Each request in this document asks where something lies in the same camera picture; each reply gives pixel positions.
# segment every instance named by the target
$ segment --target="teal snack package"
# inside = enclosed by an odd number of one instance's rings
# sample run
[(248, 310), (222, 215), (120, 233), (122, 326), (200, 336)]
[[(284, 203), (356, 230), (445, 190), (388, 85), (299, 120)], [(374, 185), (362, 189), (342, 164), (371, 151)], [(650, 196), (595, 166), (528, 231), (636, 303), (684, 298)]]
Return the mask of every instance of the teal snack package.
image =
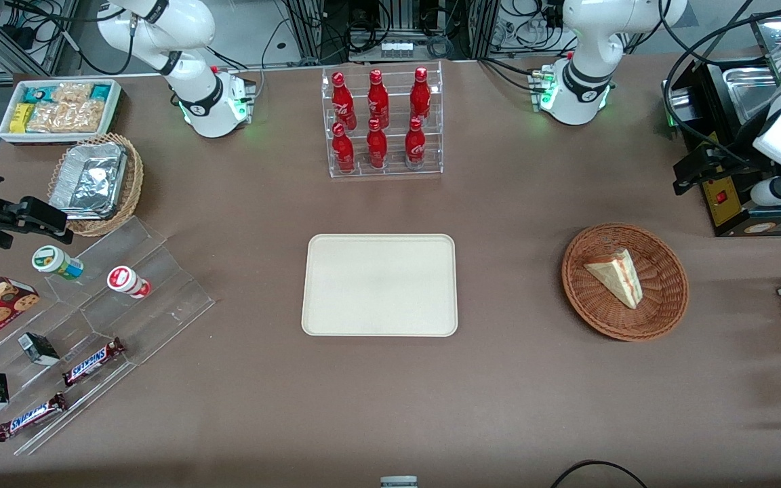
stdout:
[(31, 87), (22, 97), (23, 103), (53, 102), (53, 92), (56, 87)]
[(106, 101), (110, 93), (111, 93), (110, 85), (96, 85), (92, 89), (92, 95), (90, 95), (89, 98), (96, 98), (99, 100)]

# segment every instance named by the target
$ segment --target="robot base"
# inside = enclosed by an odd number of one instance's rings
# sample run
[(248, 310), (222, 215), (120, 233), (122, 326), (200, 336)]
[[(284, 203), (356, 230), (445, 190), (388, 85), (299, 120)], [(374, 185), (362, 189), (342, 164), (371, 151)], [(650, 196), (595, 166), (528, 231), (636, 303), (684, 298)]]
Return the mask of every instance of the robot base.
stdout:
[(230, 73), (217, 73), (222, 81), (222, 96), (206, 115), (190, 114), (180, 103), (186, 122), (204, 137), (221, 137), (237, 127), (251, 123), (255, 107), (255, 86), (245, 85), (242, 78)]
[(562, 81), (562, 69), (568, 63), (568, 59), (560, 59), (554, 64), (545, 64), (540, 71), (540, 79), (529, 76), (530, 89), (543, 89), (543, 93), (532, 94), (532, 108), (534, 111), (544, 111), (551, 114), (556, 120), (568, 125), (582, 125), (595, 118), (595, 114), (604, 108), (607, 103), (607, 93), (610, 87), (606, 87), (601, 101), (581, 102), (577, 95), (569, 90)]

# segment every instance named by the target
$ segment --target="yogurt cup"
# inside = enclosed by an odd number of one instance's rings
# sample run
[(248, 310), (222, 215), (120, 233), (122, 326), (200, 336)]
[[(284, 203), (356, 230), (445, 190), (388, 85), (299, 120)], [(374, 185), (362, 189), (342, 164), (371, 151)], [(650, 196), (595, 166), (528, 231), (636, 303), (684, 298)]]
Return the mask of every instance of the yogurt cup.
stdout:
[(148, 296), (153, 290), (153, 285), (149, 281), (140, 278), (137, 272), (128, 266), (117, 266), (111, 270), (108, 274), (108, 287), (136, 299)]
[(83, 262), (68, 256), (56, 246), (38, 248), (32, 256), (32, 266), (40, 272), (52, 272), (65, 280), (77, 280), (83, 274)]

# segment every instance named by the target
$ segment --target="sandwich slice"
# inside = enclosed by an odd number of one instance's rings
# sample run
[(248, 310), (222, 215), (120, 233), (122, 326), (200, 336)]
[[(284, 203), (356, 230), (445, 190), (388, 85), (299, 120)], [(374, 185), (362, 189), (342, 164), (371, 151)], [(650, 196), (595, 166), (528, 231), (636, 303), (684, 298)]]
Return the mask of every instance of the sandwich slice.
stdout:
[(628, 249), (599, 256), (583, 266), (627, 308), (638, 308), (638, 303), (644, 298), (644, 291), (641, 290), (638, 272), (635, 271), (635, 263)]

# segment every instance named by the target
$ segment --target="acrylic bottle rack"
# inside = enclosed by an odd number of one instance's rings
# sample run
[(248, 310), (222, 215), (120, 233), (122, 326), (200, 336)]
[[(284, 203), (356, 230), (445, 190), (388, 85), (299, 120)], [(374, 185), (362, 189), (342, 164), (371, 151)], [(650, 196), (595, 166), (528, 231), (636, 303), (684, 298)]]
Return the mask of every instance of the acrylic bottle rack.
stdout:
[[(430, 86), (430, 117), (424, 121), (424, 167), (418, 170), (409, 169), (405, 164), (405, 135), (409, 131), (409, 120), (412, 111), (409, 95), (412, 85), (415, 83), (415, 68), (422, 66), (427, 68), (427, 84)], [(366, 96), (369, 93), (369, 71), (379, 68), (382, 71), (382, 80), (388, 90), (390, 99), (390, 125), (384, 130), (388, 140), (388, 154), (384, 169), (374, 169), (369, 164), (369, 151), (366, 146), (366, 135), (369, 133), (369, 106)], [(354, 98), (354, 113), (357, 116), (357, 127), (347, 132), (354, 145), (353, 173), (343, 173), (339, 170), (334, 157), (334, 133), (332, 125), (335, 123), (334, 112), (334, 86), (329, 78), (335, 72), (345, 75), (345, 85)], [(329, 173), (332, 178), (347, 178), (357, 176), (423, 176), (440, 175), (444, 170), (443, 151), (443, 86), (442, 65), (438, 62), (422, 62), (421, 64), (381, 64), (375, 66), (340, 66), (337, 68), (323, 69), (321, 102), (323, 117), (325, 117), (325, 139), (327, 140), (327, 160)]]

